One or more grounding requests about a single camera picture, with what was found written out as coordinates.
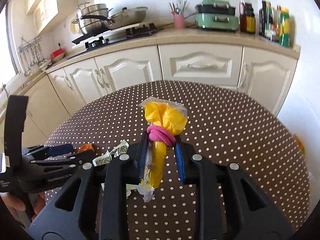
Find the person's left hand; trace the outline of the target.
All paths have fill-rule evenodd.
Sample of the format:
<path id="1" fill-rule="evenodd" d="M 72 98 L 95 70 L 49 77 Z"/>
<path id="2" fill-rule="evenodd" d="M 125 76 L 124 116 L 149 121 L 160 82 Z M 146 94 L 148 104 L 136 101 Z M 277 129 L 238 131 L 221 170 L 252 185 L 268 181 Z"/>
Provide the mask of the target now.
<path id="1" fill-rule="evenodd" d="M 24 202 L 22 202 L 19 198 L 16 196 L 6 192 L 6 193 L 1 193 L 1 198 L 12 214 L 12 216 L 20 222 L 20 218 L 18 216 L 18 211 L 24 212 L 26 210 Z M 34 204 L 34 215 L 32 217 L 32 220 L 35 219 L 35 217 L 41 212 L 41 210 L 45 207 L 46 201 L 45 201 L 45 193 L 44 192 L 39 192 L 39 196 Z"/>

